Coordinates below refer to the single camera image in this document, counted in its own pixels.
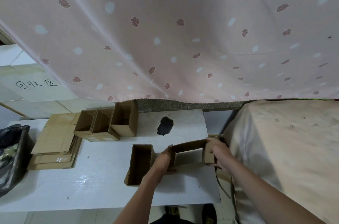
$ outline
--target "black patch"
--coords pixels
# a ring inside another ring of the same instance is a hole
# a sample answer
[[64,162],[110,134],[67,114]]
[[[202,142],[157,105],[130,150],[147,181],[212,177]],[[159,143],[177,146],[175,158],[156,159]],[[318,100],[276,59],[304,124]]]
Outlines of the black patch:
[[161,136],[168,134],[171,131],[173,124],[173,120],[169,119],[168,117],[162,118],[158,127],[157,134]]

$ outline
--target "white table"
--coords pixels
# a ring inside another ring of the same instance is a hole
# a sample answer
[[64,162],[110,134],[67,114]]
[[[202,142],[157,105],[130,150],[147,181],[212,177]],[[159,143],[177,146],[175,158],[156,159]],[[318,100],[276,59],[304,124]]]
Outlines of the white table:
[[[174,121],[171,132],[157,135],[160,120]],[[12,121],[30,125],[36,138],[47,119]],[[0,212],[97,209],[124,207],[136,187],[123,180],[129,168],[133,144],[152,144],[156,153],[167,145],[207,137],[201,110],[151,112],[139,114],[138,136],[121,137],[115,142],[82,141],[73,169],[29,171],[7,195],[0,198]],[[213,167],[185,174],[165,176],[158,185],[152,205],[220,203]]]

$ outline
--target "beige fabric cover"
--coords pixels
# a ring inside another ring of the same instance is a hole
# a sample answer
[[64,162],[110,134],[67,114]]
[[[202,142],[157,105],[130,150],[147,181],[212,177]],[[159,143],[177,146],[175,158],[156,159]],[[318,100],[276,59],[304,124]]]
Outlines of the beige fabric cover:
[[[231,152],[326,223],[339,223],[339,102],[256,101],[224,132]],[[243,224],[264,223],[234,181]]]
[[339,95],[339,0],[1,0],[0,28],[77,96]]

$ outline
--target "black shoe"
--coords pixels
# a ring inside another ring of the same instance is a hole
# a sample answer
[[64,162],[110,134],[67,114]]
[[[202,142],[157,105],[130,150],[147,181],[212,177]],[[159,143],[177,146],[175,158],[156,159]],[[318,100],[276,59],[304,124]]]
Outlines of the black shoe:
[[213,204],[206,203],[202,209],[201,216],[203,224],[217,224],[217,213]]
[[166,214],[169,214],[169,215],[172,215],[172,216],[178,216],[180,218],[178,207],[165,206],[165,212],[166,212]]

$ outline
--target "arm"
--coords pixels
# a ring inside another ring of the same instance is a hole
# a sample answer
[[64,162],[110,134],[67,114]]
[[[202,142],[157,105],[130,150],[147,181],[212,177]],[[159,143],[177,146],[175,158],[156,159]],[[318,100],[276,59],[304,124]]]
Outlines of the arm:
[[165,150],[155,160],[153,166],[142,178],[142,182],[131,200],[113,224],[147,224],[155,188],[170,164],[171,155]]
[[219,140],[212,148],[216,166],[237,180],[267,224],[325,224],[307,209],[272,187],[239,162]]

